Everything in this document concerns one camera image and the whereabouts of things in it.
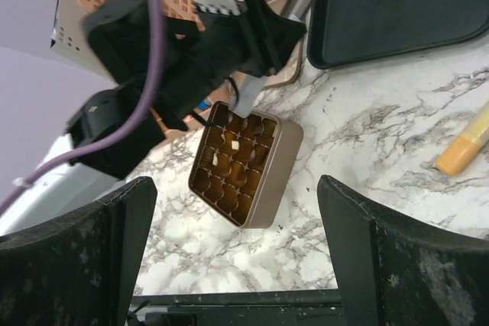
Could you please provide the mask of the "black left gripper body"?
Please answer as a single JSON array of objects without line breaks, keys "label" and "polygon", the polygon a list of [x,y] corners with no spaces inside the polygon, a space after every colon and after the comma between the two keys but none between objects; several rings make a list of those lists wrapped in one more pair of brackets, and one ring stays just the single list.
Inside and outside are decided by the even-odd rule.
[{"label": "black left gripper body", "polygon": [[244,0],[239,15],[198,13],[204,24],[167,17],[148,0],[106,0],[82,20],[89,47],[117,83],[116,95],[133,111],[147,81],[147,98],[171,127],[182,120],[239,67],[248,65],[251,42]]}]

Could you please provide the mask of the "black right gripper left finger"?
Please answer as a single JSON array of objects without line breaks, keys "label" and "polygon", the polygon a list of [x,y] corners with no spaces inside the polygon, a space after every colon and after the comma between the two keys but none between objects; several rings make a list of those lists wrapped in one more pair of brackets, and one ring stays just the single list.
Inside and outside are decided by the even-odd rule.
[{"label": "black right gripper left finger", "polygon": [[132,180],[81,208],[1,237],[3,325],[123,325],[157,188]]}]

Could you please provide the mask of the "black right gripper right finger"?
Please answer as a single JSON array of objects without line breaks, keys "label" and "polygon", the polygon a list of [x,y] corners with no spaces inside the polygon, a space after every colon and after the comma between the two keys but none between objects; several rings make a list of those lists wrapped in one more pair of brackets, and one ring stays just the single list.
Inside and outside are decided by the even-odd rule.
[{"label": "black right gripper right finger", "polygon": [[488,242],[379,204],[332,176],[317,198],[349,325],[486,325]]}]

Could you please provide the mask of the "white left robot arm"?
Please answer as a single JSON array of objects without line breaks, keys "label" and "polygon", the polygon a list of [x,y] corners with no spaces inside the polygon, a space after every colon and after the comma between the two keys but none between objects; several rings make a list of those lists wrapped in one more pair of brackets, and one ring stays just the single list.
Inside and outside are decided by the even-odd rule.
[{"label": "white left robot arm", "polygon": [[275,11],[265,0],[197,5],[199,22],[172,18],[148,0],[107,0],[82,21],[83,35],[115,80],[68,121],[70,149],[18,182],[1,205],[1,231],[40,224],[85,205],[124,181],[171,131],[199,123],[202,101],[235,87],[235,111],[253,102],[264,77],[281,71],[303,38],[302,0]]}]

